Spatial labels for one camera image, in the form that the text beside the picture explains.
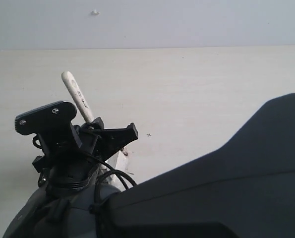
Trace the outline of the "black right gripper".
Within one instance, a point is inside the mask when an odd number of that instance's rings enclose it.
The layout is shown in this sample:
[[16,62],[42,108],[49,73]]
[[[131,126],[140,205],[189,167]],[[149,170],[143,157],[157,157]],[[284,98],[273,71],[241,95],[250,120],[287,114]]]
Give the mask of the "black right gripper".
[[38,187],[46,187],[52,196],[83,190],[93,183],[103,162],[137,139],[134,123],[104,129],[101,117],[81,126],[38,133],[32,140],[43,152],[32,162],[39,174]]

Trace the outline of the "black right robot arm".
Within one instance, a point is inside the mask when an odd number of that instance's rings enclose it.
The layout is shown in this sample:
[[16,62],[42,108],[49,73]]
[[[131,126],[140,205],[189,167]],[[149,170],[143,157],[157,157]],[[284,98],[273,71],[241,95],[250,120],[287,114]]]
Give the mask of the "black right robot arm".
[[295,93],[266,102],[221,148],[137,184],[102,166],[138,138],[133,123],[73,125],[57,101],[14,120],[43,151],[38,189],[6,238],[295,238]]

